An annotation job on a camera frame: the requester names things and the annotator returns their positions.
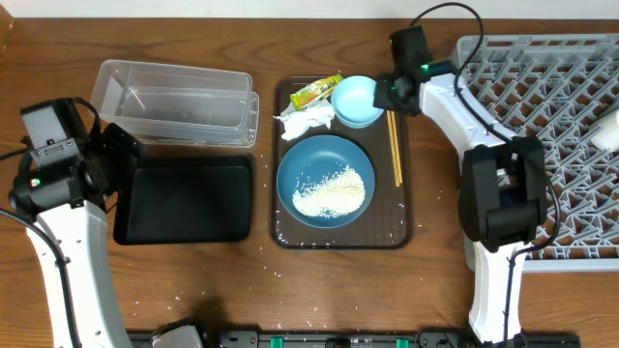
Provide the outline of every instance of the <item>clear plastic container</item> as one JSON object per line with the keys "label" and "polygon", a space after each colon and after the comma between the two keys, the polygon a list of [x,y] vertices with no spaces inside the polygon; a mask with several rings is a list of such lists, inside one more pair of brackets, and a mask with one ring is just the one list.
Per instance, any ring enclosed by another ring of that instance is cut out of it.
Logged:
{"label": "clear plastic container", "polygon": [[243,72],[103,62],[91,103],[146,143],[251,147],[259,97]]}

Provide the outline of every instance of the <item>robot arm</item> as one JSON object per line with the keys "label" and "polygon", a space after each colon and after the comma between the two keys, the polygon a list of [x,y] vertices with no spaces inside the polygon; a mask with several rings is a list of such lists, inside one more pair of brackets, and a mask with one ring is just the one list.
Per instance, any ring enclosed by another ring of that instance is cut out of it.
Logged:
{"label": "robot arm", "polygon": [[[517,310],[525,255],[515,259],[511,289],[509,258],[529,246],[537,226],[545,221],[545,174],[539,170],[544,168],[542,144],[536,138],[518,138],[498,123],[461,78],[458,96],[455,67],[432,61],[421,27],[394,33],[391,43],[396,68],[379,78],[374,106],[425,114],[456,148],[461,173],[458,214],[475,252],[469,324],[482,343],[502,342],[508,309],[507,338],[512,339],[520,333]],[[499,185],[499,179],[507,185]],[[506,308],[508,291],[512,296]]]}
{"label": "robot arm", "polygon": [[[107,217],[89,201],[72,209],[70,204],[37,215],[37,227],[69,259],[74,317],[84,347],[132,348],[107,260]],[[54,347],[71,347],[67,314],[56,261],[49,247],[27,229],[43,270]]]}
{"label": "robot arm", "polygon": [[[445,132],[452,142],[460,165],[464,154],[478,146],[488,148],[504,145],[504,141],[488,133],[485,127],[477,121],[464,107],[454,92],[454,75],[445,73],[432,77],[420,88],[420,107],[423,114],[431,118]],[[498,124],[496,119],[470,93],[463,80],[459,81],[462,95],[475,111],[494,125],[508,138],[516,136],[511,130]],[[481,342],[501,342],[503,340],[503,319],[505,309],[505,294],[508,286],[509,263],[512,253],[526,247],[523,242],[500,246],[496,252],[490,252],[481,242],[475,242],[475,297],[469,313],[469,325]],[[520,333],[518,320],[518,300],[520,281],[525,255],[516,259],[512,282],[512,297],[510,303],[510,322],[508,339]]]}

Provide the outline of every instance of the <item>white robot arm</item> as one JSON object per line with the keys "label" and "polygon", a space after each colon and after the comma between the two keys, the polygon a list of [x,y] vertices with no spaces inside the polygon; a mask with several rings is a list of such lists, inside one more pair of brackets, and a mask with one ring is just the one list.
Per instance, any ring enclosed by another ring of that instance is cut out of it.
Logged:
{"label": "white robot arm", "polygon": [[[419,104],[422,113],[436,123],[456,148],[460,164],[464,153],[477,146],[488,148],[503,145],[505,142],[486,131],[464,107],[454,90],[454,75],[445,73],[432,77],[422,83]],[[459,81],[462,96],[468,101],[488,124],[494,126],[504,136],[512,138],[516,134],[499,124],[496,119],[475,99],[466,88],[463,79]],[[523,242],[501,246],[496,252],[490,252],[481,242],[473,244],[475,250],[475,297],[469,314],[469,325],[482,342],[503,341],[503,319],[505,298],[508,286],[509,262],[514,251],[528,247]],[[518,320],[518,301],[522,266],[525,255],[516,258],[510,301],[510,322],[508,339],[520,333]]]}
{"label": "white robot arm", "polygon": [[[90,134],[78,103],[95,115]],[[114,124],[101,133],[97,111],[79,98],[45,101],[21,114],[35,150],[22,158],[10,200],[41,262],[54,347],[132,348],[109,270],[103,209],[147,149]],[[159,335],[153,346],[178,343],[202,347],[194,326]]]}

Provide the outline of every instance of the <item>black tray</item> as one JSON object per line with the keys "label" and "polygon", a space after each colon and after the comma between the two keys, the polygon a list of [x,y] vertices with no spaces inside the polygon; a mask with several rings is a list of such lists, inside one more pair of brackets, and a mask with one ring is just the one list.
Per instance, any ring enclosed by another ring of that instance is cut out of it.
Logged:
{"label": "black tray", "polygon": [[[294,76],[284,80],[276,91],[275,114],[280,115],[290,103],[290,94],[321,76]],[[353,130],[337,118],[331,129],[309,129],[292,141],[281,139],[283,124],[275,120],[273,126],[273,192],[269,231],[273,240],[288,248],[331,249],[394,249],[404,247],[413,237],[411,207],[412,191],[408,176],[408,138],[402,117],[396,116],[403,184],[396,187],[394,165],[387,120],[381,116],[371,126]],[[359,145],[368,154],[376,175],[376,190],[366,211],[351,223],[338,228],[310,227],[291,216],[281,204],[277,192],[277,173],[280,161],[299,141],[318,134],[341,136]]]}
{"label": "black tray", "polygon": [[120,245],[238,242],[250,233],[251,163],[245,157],[147,158],[121,189]]}

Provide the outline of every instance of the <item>blue plate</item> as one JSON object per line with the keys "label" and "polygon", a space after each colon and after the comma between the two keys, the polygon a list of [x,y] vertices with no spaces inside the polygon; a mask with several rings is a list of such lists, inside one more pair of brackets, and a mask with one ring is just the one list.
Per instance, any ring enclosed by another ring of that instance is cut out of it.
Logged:
{"label": "blue plate", "polygon": [[[292,204],[292,195],[303,183],[322,181],[323,176],[341,171],[346,165],[355,169],[364,181],[366,198],[353,213],[343,217],[306,217]],[[376,179],[368,155],[352,142],[333,135],[317,135],[293,146],[278,169],[277,189],[283,207],[302,223],[318,228],[344,226],[358,218],[374,196]]]}

